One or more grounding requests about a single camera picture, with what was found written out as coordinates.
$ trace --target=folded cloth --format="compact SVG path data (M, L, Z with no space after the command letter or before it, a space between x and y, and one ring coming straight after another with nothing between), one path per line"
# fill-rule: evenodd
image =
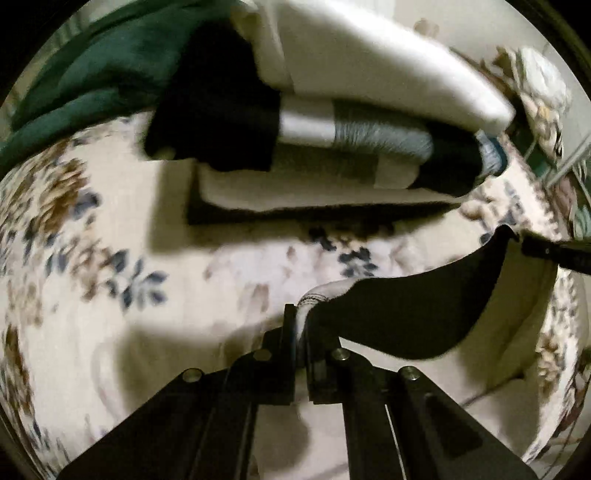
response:
M374 103L498 135L509 102L445 46L333 0L248 0L234 21L260 78L303 96Z
M277 142L345 154L276 147ZM498 141L482 132L474 136L406 113L270 88L257 75L251 46L229 21L207 22L193 34L144 148L153 157L167 150L167 158L197 158L218 172L291 170L316 176L318 170L333 170L382 189L425 188L452 197L499 175L507 164Z
M0 178L67 134L155 106L193 30L206 19L227 17L232 3L142 0L70 40L17 109L14 133L0 150Z

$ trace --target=black fabric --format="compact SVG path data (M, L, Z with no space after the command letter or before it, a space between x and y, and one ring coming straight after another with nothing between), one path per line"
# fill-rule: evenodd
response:
M470 132L451 125L429 122L433 138L433 156L421 165L410 186L461 197L469 193L482 171L478 142Z
M503 225L474 253L419 275L367 278L314 306L306 322L399 358L433 358L476 324L501 273L513 231Z
M264 170L279 133L280 93L259 79L251 46L229 21L193 34L160 102L145 152L171 147L218 171Z

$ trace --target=gray fabric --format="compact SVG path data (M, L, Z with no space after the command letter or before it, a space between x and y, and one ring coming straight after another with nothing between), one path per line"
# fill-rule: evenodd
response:
M334 101L335 147L359 153L404 155L423 164L433 138L418 118L362 103Z

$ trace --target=brown flower print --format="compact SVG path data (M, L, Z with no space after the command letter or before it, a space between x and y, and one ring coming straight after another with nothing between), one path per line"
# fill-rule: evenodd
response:
M78 193L88 184L85 164L77 158L60 165L39 196L40 213L35 219L35 230L43 237L60 231L76 204Z
M536 351L538 353L540 388L543 396L547 397L554 391L564 368L563 353L552 332L543 333L540 336Z

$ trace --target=black cloth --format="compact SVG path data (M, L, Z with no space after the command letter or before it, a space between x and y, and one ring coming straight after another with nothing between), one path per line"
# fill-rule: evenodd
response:
M217 171L271 167L280 93L258 77L251 46L229 21L198 28L163 95L144 141L153 157L198 158Z

